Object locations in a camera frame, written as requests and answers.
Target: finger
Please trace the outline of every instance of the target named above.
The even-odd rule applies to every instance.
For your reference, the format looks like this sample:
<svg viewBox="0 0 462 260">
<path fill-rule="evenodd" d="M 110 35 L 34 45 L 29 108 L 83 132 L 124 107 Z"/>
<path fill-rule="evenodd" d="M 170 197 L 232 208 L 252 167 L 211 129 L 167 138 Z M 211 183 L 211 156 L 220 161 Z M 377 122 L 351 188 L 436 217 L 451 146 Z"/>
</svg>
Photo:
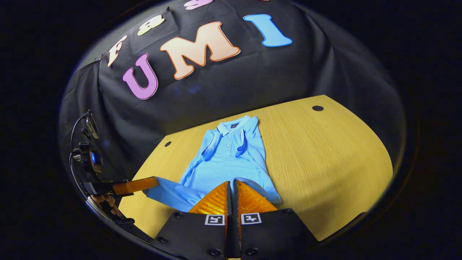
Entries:
<svg viewBox="0 0 462 260">
<path fill-rule="evenodd" d="M 110 197 L 109 201 L 108 201 L 108 204 L 109 204 L 110 207 L 113 207 L 116 204 L 116 200 L 113 197 Z"/>
<path fill-rule="evenodd" d="M 122 213 L 120 213 L 119 209 L 118 209 L 116 206 L 114 206 L 114 207 L 111 209 L 111 212 L 112 212 L 112 214 L 118 215 L 119 217 L 122 216 Z"/>
<path fill-rule="evenodd" d="M 91 198 L 98 204 L 104 201 L 103 195 L 92 195 Z"/>
<path fill-rule="evenodd" d="M 112 202 L 111 196 L 106 195 L 106 196 L 104 197 L 104 200 L 109 204 L 110 207 L 114 206 L 114 205 L 111 203 L 111 202 Z"/>
</svg>

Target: shirt collar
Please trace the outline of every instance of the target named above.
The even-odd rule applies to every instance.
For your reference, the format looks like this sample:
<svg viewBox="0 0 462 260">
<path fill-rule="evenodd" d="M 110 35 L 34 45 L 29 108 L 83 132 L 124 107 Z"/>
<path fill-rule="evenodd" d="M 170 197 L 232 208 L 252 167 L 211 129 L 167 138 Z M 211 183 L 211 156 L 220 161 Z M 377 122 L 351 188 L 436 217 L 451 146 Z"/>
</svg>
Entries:
<svg viewBox="0 0 462 260">
<path fill-rule="evenodd" d="M 240 128 L 242 128 L 245 123 L 250 119 L 250 117 L 248 115 L 244 116 L 243 118 L 239 118 L 239 119 L 236 119 L 234 121 L 229 121 L 229 122 L 223 122 L 223 123 L 220 123 L 217 127 L 217 130 L 218 132 L 220 132 L 223 136 L 227 135 L 229 132 L 231 131 L 237 131 L 239 130 Z M 233 129 L 229 129 L 227 127 L 227 125 L 231 126 L 232 124 L 236 124 L 236 123 L 239 123 L 237 125 L 236 128 L 233 128 Z"/>
</svg>

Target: letter m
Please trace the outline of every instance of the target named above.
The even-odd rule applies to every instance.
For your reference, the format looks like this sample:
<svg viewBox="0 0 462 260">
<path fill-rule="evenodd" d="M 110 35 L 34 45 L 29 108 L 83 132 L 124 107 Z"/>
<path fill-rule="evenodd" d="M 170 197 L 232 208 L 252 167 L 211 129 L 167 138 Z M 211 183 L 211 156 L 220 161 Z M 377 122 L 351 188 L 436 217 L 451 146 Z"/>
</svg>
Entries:
<svg viewBox="0 0 462 260">
<path fill-rule="evenodd" d="M 199 27 L 195 42 L 176 37 L 160 46 L 160 50 L 166 51 L 172 60 L 176 70 L 175 79 L 182 79 L 194 71 L 194 66 L 186 64 L 184 57 L 199 66 L 204 66 L 207 47 L 212 53 L 210 60 L 214 62 L 236 56 L 241 52 L 238 47 L 230 43 L 220 26 L 221 22 L 212 22 Z"/>
</svg>

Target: wooden table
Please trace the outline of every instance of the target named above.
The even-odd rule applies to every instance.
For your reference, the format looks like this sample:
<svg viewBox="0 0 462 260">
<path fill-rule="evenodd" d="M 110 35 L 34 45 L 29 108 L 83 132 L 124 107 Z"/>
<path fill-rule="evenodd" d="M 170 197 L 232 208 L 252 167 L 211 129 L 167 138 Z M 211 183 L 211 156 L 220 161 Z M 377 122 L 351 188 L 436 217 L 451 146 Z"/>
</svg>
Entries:
<svg viewBox="0 0 462 260">
<path fill-rule="evenodd" d="M 315 105 L 324 110 L 313 110 Z M 206 130 L 245 115 L 260 120 L 268 173 L 283 201 L 275 206 L 294 209 L 319 241 L 368 211 L 392 179 L 390 157 L 376 134 L 348 109 L 322 95 L 167 135 L 134 180 L 158 176 L 178 182 Z M 142 192 L 124 197 L 119 208 L 153 238 L 174 212 Z"/>
</svg>

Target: black cloth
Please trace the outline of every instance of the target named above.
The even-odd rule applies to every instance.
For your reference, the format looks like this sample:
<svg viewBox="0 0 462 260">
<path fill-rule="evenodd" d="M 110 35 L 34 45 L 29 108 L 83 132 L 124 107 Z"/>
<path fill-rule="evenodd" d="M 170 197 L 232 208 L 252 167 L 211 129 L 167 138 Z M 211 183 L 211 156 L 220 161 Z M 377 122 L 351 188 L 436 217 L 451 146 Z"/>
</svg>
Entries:
<svg viewBox="0 0 462 260">
<path fill-rule="evenodd" d="M 352 35 L 321 15 L 284 0 L 214 0 L 194 10 L 186 10 L 185 2 L 153 13 L 124 34 L 128 37 L 111 67 L 107 67 L 106 52 L 100 61 L 73 74 L 59 121 L 64 162 L 70 152 L 72 126 L 88 109 L 94 114 L 101 137 L 96 144 L 105 159 L 102 178 L 131 180 L 168 134 L 322 94 L 362 119 L 384 143 L 392 163 L 399 161 L 406 130 L 398 92 L 381 63 Z M 243 20 L 246 15 L 260 13 L 271 15 L 293 43 L 276 48 L 263 46 L 259 30 Z M 155 33 L 137 36 L 140 25 L 158 14 L 165 21 L 151 29 Z M 160 46 L 174 37 L 193 42 L 197 29 L 214 21 L 222 23 L 223 33 L 241 53 L 212 62 L 207 49 L 205 66 L 185 59 L 194 66 L 194 72 L 175 80 L 175 68 Z M 139 84 L 147 86 L 147 78 L 135 66 L 144 53 L 149 54 L 148 62 L 159 84 L 152 97 L 140 100 L 122 76 L 133 68 Z M 74 147 L 84 140 L 79 133 L 83 126 L 82 122 L 76 129 Z"/>
</svg>

